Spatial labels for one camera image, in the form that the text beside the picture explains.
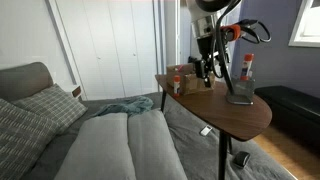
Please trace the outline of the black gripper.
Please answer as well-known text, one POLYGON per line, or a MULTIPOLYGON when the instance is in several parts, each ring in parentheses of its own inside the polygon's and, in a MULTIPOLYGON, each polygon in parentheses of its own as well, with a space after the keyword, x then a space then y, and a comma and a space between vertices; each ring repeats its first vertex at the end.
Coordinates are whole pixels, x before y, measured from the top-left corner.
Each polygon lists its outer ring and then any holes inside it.
POLYGON ((226 49, 224 46, 220 46, 216 42, 214 36, 208 36, 197 40, 199 52, 201 54, 200 59, 194 61, 194 67, 196 76, 204 79, 205 87, 211 88, 211 81, 209 73, 213 72, 218 78, 229 77, 227 66, 226 66, 226 49), (218 61, 220 66, 220 73, 217 73, 214 67, 214 61, 218 61))

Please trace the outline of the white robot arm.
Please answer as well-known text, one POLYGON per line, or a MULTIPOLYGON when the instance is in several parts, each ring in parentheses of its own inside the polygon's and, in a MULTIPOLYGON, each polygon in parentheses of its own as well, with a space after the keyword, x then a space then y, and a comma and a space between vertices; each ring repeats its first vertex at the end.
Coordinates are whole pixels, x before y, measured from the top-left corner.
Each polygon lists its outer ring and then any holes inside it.
POLYGON ((214 72, 214 58, 218 55, 216 25, 220 17, 219 11, 230 2, 231 0, 187 0, 193 36, 201 55, 200 59, 193 62, 195 73, 207 88, 212 85, 210 74, 214 72))

